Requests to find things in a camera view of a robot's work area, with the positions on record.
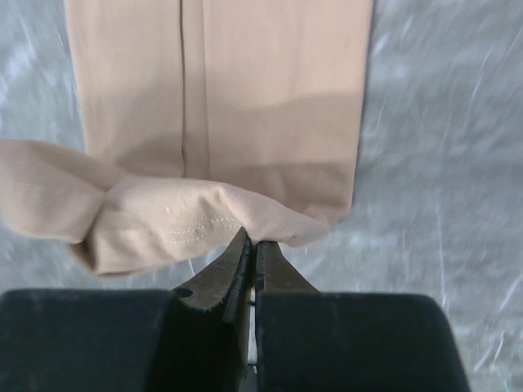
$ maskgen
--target textured gray surface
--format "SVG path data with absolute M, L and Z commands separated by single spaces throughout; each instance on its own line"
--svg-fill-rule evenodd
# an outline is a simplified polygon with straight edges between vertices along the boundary
M 287 252 L 323 290 L 434 296 L 475 392 L 523 391 L 522 63 L 521 0 L 378 2 L 354 207 Z M 0 136 L 82 148 L 60 0 L 0 0 Z M 99 280 L 0 228 L 0 292 L 172 287 L 212 259 Z

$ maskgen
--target seam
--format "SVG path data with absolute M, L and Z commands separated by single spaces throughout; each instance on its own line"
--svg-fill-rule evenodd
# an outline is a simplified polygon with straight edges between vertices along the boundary
M 214 230 L 211 230 L 209 232 L 207 232 L 205 235 L 202 235 L 200 237 L 196 237 L 196 238 L 192 238 L 192 239 L 184 239 L 182 241 L 165 241 L 166 243 L 193 243 L 194 241 L 198 241 L 199 239 L 202 239 L 202 238 L 205 238 L 205 237 L 208 237 L 209 235 L 215 233 L 216 231 L 218 231 L 219 229 L 229 229 L 230 227 L 238 227 L 238 225 L 227 225 L 227 226 L 222 226 L 220 228 L 217 228 L 217 229 L 214 229 Z
M 8 183 L 11 183 L 11 184 L 15 184 L 15 185 L 26 186 L 28 188 L 43 189 L 43 190 L 46 190 L 47 192 L 51 192 L 53 194 L 72 194 L 72 192 L 70 190 L 47 188 L 46 186 L 29 184 L 27 182 L 20 182 L 20 181 L 14 181 L 14 180 L 5 180 L 5 181 Z
M 24 194 L 10 194 L 9 192 L 5 190 L 0 189 L 0 194 L 5 194 L 7 197 L 10 198 L 18 198 L 23 199 L 25 198 Z M 72 194 L 72 193 L 63 193 L 63 194 L 56 194 L 56 197 L 68 197 L 68 196 L 74 196 L 75 198 L 89 198 L 89 196 L 85 194 Z M 35 204 L 35 203 L 41 203 L 43 206 L 61 206 L 63 203 L 59 203 L 58 201 L 55 201 L 54 203 L 45 203 L 41 199 L 38 198 L 28 198 L 26 200 L 23 200 L 22 203 L 28 203 L 28 204 Z
M 211 172 L 211 138 L 209 136 L 209 97 L 208 97 L 208 91 L 207 91 L 207 41 L 205 38 L 205 4 L 203 4 L 202 0 L 202 37 L 203 37 L 203 87 L 204 87 L 204 94 L 205 94 L 205 133 L 207 135 L 207 180 L 212 179 L 212 172 Z
M 186 177 L 186 151 L 185 141 L 187 133 L 187 99 L 186 99 L 186 45 L 183 32 L 183 2 L 180 0 L 179 25 L 180 25 L 180 50 L 181 50 L 181 161 L 183 162 L 182 177 Z
M 210 220 L 208 223 L 217 223 L 217 222 L 223 222 L 223 221 L 235 222 L 236 225 L 240 224 L 236 219 L 230 219 L 230 218 Z M 169 234 L 188 234 L 188 233 L 194 233 L 194 232 L 197 232 L 197 231 L 200 231 L 200 230 L 204 230 L 204 229 L 206 229 L 205 226 L 200 226 L 200 227 L 197 227 L 196 229 L 181 230 L 181 231 L 156 229 L 154 227 L 145 227 L 145 228 L 142 228 L 142 229 L 109 229 L 108 228 L 108 229 L 100 229 L 100 231 L 118 231 L 118 232 L 126 232 L 126 231 L 158 231 L 160 233 L 169 233 Z

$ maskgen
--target beige trousers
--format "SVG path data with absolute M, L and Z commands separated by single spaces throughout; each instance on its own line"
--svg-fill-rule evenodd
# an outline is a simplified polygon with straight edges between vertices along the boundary
M 351 204 L 371 0 L 65 0 L 87 154 L 0 143 L 0 216 L 97 274 L 301 246 Z

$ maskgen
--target beige fabric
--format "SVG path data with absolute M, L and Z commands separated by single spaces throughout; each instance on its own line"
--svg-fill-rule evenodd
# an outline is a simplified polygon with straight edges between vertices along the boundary
M 370 0 L 66 0 L 87 155 L 0 143 L 0 215 L 97 274 L 323 238 L 350 206 Z

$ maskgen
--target crease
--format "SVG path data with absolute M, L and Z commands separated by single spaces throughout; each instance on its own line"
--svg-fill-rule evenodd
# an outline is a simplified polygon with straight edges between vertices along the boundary
M 181 50 L 181 161 L 183 162 L 183 173 L 182 177 L 186 176 L 186 133 L 187 133 L 187 99 L 186 99 L 186 45 L 183 31 L 183 2 L 179 0 L 179 28 L 180 28 L 180 50 Z
M 512 296 L 514 295 L 514 292 L 516 292 L 517 287 L 520 285 L 520 283 L 523 282 L 523 273 L 520 274 L 514 282 L 509 286 L 505 297 L 502 299 L 501 303 L 498 306 L 498 313 L 501 313 L 508 305 L 510 300 L 512 299 Z
M 489 358 L 490 353 L 492 352 L 493 346 L 490 346 L 486 352 L 483 354 L 483 356 L 480 358 L 480 360 L 476 363 L 474 366 L 473 372 L 478 373 L 479 370 L 483 367 L 486 360 Z
M 445 255 L 443 249 L 443 230 L 441 224 L 441 206 L 440 206 L 440 189 L 436 190 L 436 234 L 438 240 L 438 256 L 439 256 L 439 265 L 440 265 L 440 294 L 442 297 L 442 305 L 446 310 L 449 310 L 449 304 L 447 303 L 447 292 L 445 290 Z
M 498 349 L 496 350 L 496 354 L 494 354 L 494 359 L 492 360 L 492 364 L 495 364 L 498 360 L 498 356 L 501 353 L 501 349 L 503 348 L 503 342 L 505 341 L 505 331 L 501 333 L 501 338 L 499 340 Z
M 209 136 L 209 96 L 208 96 L 208 89 L 207 89 L 207 80 L 208 80 L 208 73 L 207 73 L 207 41 L 205 37 L 205 5 L 203 4 L 202 0 L 202 37 L 203 37 L 203 89 L 205 94 L 205 134 L 207 135 L 207 175 L 208 180 L 212 179 L 212 172 L 211 172 L 211 138 Z

